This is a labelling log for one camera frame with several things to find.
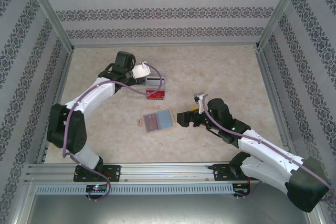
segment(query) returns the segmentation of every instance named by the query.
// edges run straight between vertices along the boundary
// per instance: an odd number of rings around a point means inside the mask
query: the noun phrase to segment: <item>damask pattern wall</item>
[[[291,0],[264,48],[292,141],[336,186],[336,0]],[[336,223],[335,199],[321,203]]]
[[[279,0],[50,0],[72,43],[257,42]]]
[[[0,0],[0,223],[36,161],[68,52],[37,0]]]

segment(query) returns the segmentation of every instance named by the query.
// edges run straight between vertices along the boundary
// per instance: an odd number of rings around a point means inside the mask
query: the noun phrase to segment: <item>purple cable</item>
[[[75,108],[78,106],[78,104],[79,104],[79,103],[80,103],[80,102],[81,102],[81,101],[82,101],[82,100],[83,100],[83,99],[84,99],[84,98],[85,98],[85,97],[86,97],[92,90],[98,88],[99,86],[102,86],[102,85],[104,85],[104,84],[107,84],[107,83],[114,83],[114,84],[121,85],[121,86],[123,86],[123,87],[125,87],[125,88],[127,88],[127,89],[129,89],[129,90],[132,90],[132,91],[134,91],[134,92],[136,92],[136,93],[138,93],[138,94],[142,94],[142,95],[152,95],[152,94],[157,93],[157,92],[160,90],[160,88],[161,88],[161,86],[162,86],[162,76],[161,76],[160,72],[159,72],[155,67],[153,67],[152,65],[150,65],[150,64],[148,64],[148,63],[145,63],[145,65],[147,65],[148,67],[152,68],[152,69],[157,73],[157,75],[160,77],[160,84],[159,84],[159,87],[158,87],[156,90],[154,90],[153,92],[150,92],[150,93],[144,93],[144,92],[138,91],[138,90],[136,90],[136,89],[134,89],[134,88],[131,88],[130,86],[128,86],[128,85],[126,85],[126,84],[124,84],[124,83],[122,83],[122,82],[120,82],[120,81],[111,81],[111,80],[109,80],[109,81],[103,81],[103,82],[101,82],[101,83],[99,83],[99,84],[97,84],[97,85],[95,85],[95,86],[92,86],[92,87],[89,88],[87,91],[85,91],[84,94],[82,94],[82,95],[80,96],[80,98],[78,98],[77,102],[72,106],[72,108],[70,109],[69,114],[68,114],[68,116],[67,116],[66,125],[65,125],[65,130],[64,130],[64,138],[63,138],[63,149],[62,149],[62,156],[63,156],[63,157],[66,157],[67,155],[69,155],[69,154],[66,153],[66,150],[67,150],[67,142],[68,142],[69,124],[70,124],[70,119],[71,119],[72,113],[73,113],[73,111],[75,110]],[[97,171],[95,171],[95,170],[93,170],[93,169],[91,169],[91,168],[89,168],[89,167],[87,167],[87,166],[81,164],[81,163],[80,163],[78,160],[76,160],[76,158],[73,157],[72,155],[70,155],[70,158],[71,158],[73,161],[75,161],[77,164],[79,164],[80,166],[82,166],[83,168],[85,168],[86,170],[88,170],[88,171],[90,171],[90,172],[92,172],[92,173],[95,173],[95,174],[97,174],[97,175],[103,177],[104,179],[106,179],[107,184],[109,185],[109,189],[106,191],[106,193],[105,193],[103,196],[101,196],[99,199],[95,199],[94,201],[99,201],[99,200],[101,200],[101,199],[104,199],[104,198],[109,194],[110,189],[111,189],[111,183],[110,183],[110,180],[108,179],[108,177],[106,177],[104,174],[101,174],[101,173],[99,173],[99,172],[97,172]],[[89,200],[92,200],[92,199],[90,198],[90,194],[91,194],[91,193],[92,193],[92,191],[90,191],[90,192],[89,192],[89,195],[88,195]]]
[[[237,133],[237,132],[234,132],[234,131],[230,131],[226,128],[224,128],[223,126],[221,126],[219,123],[216,122],[215,119],[213,119],[210,115],[210,113],[208,112],[208,108],[206,107],[206,104],[205,104],[205,98],[208,96],[208,94],[205,94],[203,96],[203,99],[202,99],[202,105],[203,105],[203,108],[204,108],[204,111],[205,111],[205,114],[209,117],[209,119],[218,127],[220,128],[221,130],[229,133],[229,134],[233,134],[233,135],[236,135],[236,136],[241,136],[241,137],[245,137],[245,138],[248,138],[248,139],[251,139],[253,141],[256,141],[258,143],[261,143],[261,144],[264,144],[266,145],[268,148],[270,148],[272,151],[276,152],[277,154],[279,154],[280,156],[284,157],[285,159],[289,160],[290,162],[292,162],[293,164],[299,166],[300,168],[302,168],[303,170],[305,170],[307,173],[309,173],[310,175],[312,175],[314,178],[316,178],[318,181],[320,181],[321,183],[323,183],[327,188],[328,190],[331,192],[331,196],[326,198],[326,199],[321,199],[320,201],[329,201],[329,200],[332,200],[335,198],[335,192],[334,190],[332,189],[332,187],[326,182],[324,181],[323,178],[321,178],[319,175],[315,174],[314,172],[312,172],[310,169],[304,167],[303,165],[301,165],[300,163],[296,162],[295,160],[292,160],[289,156],[287,156],[286,154],[278,151],[276,148],[274,148],[273,146],[269,145],[268,143],[265,143],[263,141],[261,141],[260,139],[257,139],[257,138],[254,138],[254,137],[251,137],[251,136],[247,136],[247,135],[243,135],[243,134],[240,134],[240,133]]]

